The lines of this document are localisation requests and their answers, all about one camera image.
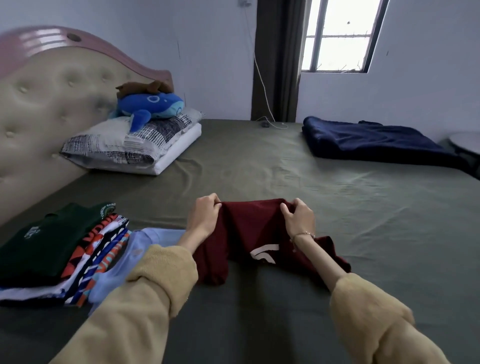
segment dark curtain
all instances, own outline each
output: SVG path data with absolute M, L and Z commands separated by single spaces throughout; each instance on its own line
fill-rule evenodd
M 295 122 L 303 36 L 311 0 L 258 0 L 255 54 L 276 121 Z M 271 119 L 255 65 L 252 120 Z

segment beige sleeve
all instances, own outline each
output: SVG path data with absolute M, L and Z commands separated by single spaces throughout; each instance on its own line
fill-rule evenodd
M 51 363 L 161 363 L 169 319 L 197 280 L 185 248 L 150 246 L 127 282 L 107 296 Z
M 412 311 L 356 274 L 341 278 L 330 301 L 341 341 L 356 364 L 446 364 L 414 325 Z

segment plush eye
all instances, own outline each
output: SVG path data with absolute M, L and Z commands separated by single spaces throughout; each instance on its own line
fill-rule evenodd
M 160 97 L 158 96 L 149 96 L 147 97 L 147 100 L 150 101 L 150 102 L 159 102 L 160 101 Z

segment person's left hand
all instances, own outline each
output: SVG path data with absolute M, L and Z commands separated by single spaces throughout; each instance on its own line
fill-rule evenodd
M 177 245 L 187 248 L 193 254 L 215 230 L 221 207 L 222 204 L 216 194 L 197 198 L 188 213 L 186 232 Z

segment wall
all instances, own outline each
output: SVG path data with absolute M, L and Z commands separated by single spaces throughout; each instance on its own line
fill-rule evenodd
M 414 127 L 435 141 L 480 131 L 480 2 L 390 0 L 368 73 L 303 73 L 309 115 Z
M 173 74 L 176 92 L 212 119 L 249 119 L 256 1 L 15 0 L 0 5 L 0 33 L 36 24 L 81 29 L 138 62 Z

